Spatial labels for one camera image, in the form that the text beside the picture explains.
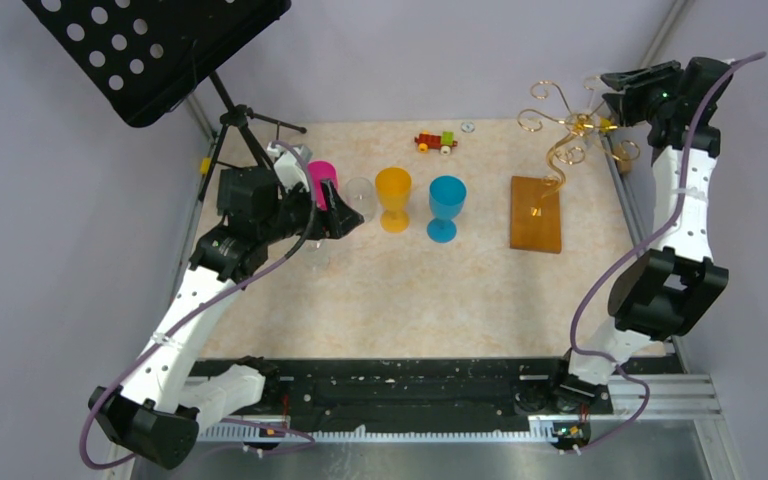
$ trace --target gold metal swirl decoration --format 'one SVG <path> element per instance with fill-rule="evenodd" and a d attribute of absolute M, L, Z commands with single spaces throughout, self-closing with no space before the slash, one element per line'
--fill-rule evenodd
<path fill-rule="evenodd" d="M 549 120 L 558 125 L 562 125 L 567 129 L 567 135 L 552 145 L 546 152 L 546 165 L 554 172 L 554 174 L 546 176 L 543 179 L 543 182 L 545 185 L 549 185 L 552 188 L 548 189 L 540 197 L 537 205 L 532 207 L 532 215 L 540 215 L 540 208 L 543 204 L 543 200 L 560 191 L 561 187 L 566 183 L 566 175 L 555 163 L 556 161 L 570 166 L 583 162 L 587 159 L 585 146 L 595 146 L 599 151 L 611 156 L 611 158 L 617 162 L 631 162 L 640 156 L 640 147 L 631 140 L 623 140 L 614 145 L 612 152 L 608 152 L 602 147 L 601 135 L 616 130 L 617 126 L 612 124 L 607 118 L 600 117 L 597 114 L 599 109 L 605 105 L 604 100 L 602 100 L 595 108 L 590 108 L 594 98 L 596 98 L 596 90 L 600 85 L 601 80 L 599 80 L 598 76 L 587 77 L 584 80 L 584 88 L 590 91 L 590 101 L 588 102 L 588 107 L 582 111 L 573 111 L 570 108 L 563 89 L 561 89 L 555 82 L 541 80 L 532 85 L 529 89 L 531 96 L 537 100 L 548 99 L 552 95 L 552 91 L 556 90 L 567 110 L 567 115 L 561 118 L 547 115 L 534 108 L 523 109 L 517 115 L 517 124 L 519 124 L 523 130 L 528 132 L 539 132 L 542 130 L 543 120 Z M 585 146 L 569 145 L 574 140 L 579 140 L 577 143 Z"/>

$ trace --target blue goblet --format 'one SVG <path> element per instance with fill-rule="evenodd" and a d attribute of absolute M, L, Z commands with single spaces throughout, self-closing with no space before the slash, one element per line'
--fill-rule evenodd
<path fill-rule="evenodd" d="M 428 222 L 428 236 L 437 243 L 451 242 L 458 233 L 452 221 L 461 213 L 466 200 L 466 185 L 451 175 L 437 177 L 429 187 L 428 203 L 434 220 Z"/>

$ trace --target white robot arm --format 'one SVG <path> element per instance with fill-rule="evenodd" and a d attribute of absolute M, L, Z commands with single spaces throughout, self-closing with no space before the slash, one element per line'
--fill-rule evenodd
<path fill-rule="evenodd" d="M 673 213 L 679 193 L 681 151 L 666 148 L 652 164 L 655 177 L 654 228 L 663 225 Z M 688 164 L 685 201 L 677 225 L 659 238 L 652 248 L 663 251 L 672 248 L 677 255 L 701 263 L 711 256 L 708 245 L 708 183 L 717 159 L 704 150 L 692 149 Z M 650 345 L 658 343 L 649 335 L 634 330 L 618 330 L 613 317 L 605 319 L 583 345 L 585 350 L 610 353 L 620 364 Z M 606 385 L 615 366 L 602 357 L 571 353 L 569 371 L 580 380 L 593 385 Z"/>
<path fill-rule="evenodd" d="M 302 161 L 310 150 L 293 147 Z M 96 420 L 107 437 L 154 463 L 174 468 L 196 437 L 233 412 L 258 403 L 274 377 L 274 368 L 246 357 L 197 386 L 185 385 L 193 364 L 225 310 L 242 294 L 236 291 L 166 336 L 183 317 L 255 274 L 267 260 L 267 248 L 299 235 L 313 218 L 307 239 L 342 238 L 363 223 L 363 216 L 340 199 L 330 180 L 321 183 L 327 209 L 316 209 L 306 175 L 296 156 L 279 146 L 266 153 L 274 171 L 262 167 L 223 170 L 217 207 L 222 222 L 203 235 L 190 257 L 172 305 L 143 352 L 160 348 L 120 384 L 99 409 Z M 279 182 L 286 194 L 279 198 Z M 104 387 L 90 398 L 93 406 Z"/>
<path fill-rule="evenodd" d="M 708 185 L 720 150 L 720 132 L 708 121 L 728 80 L 701 110 L 684 187 L 680 177 L 691 118 L 728 69 L 725 62 L 695 57 L 686 69 L 668 62 L 602 75 L 609 87 L 621 92 L 604 95 L 618 122 L 630 126 L 646 121 L 652 126 L 648 142 L 656 155 L 653 228 L 660 230 L 673 218 L 679 194 L 684 194 L 684 202 L 673 225 L 619 276 L 608 300 L 610 316 L 582 349 L 608 353 L 623 364 L 649 345 L 686 334 L 725 289 L 728 270 L 713 264 L 708 244 Z M 570 408 L 592 403 L 596 389 L 607 384 L 617 364 L 571 351 L 567 373 L 555 390 L 557 403 Z"/>

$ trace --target pink cup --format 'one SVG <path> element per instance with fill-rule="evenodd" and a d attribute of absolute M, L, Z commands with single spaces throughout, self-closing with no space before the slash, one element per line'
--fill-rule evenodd
<path fill-rule="evenodd" d="M 310 171 L 310 176 L 316 189 L 316 205 L 319 206 L 320 210 L 327 210 L 325 195 L 322 193 L 322 185 L 319 182 L 329 179 L 334 184 L 334 188 L 339 187 L 337 184 L 337 169 L 334 168 L 334 165 L 323 160 L 310 162 L 307 165 L 307 169 Z"/>

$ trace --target perforated metal plate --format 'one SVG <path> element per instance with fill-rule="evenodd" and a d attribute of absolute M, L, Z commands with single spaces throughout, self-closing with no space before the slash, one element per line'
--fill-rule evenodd
<path fill-rule="evenodd" d="M 290 0 L 23 0 L 132 127 L 151 125 Z"/>

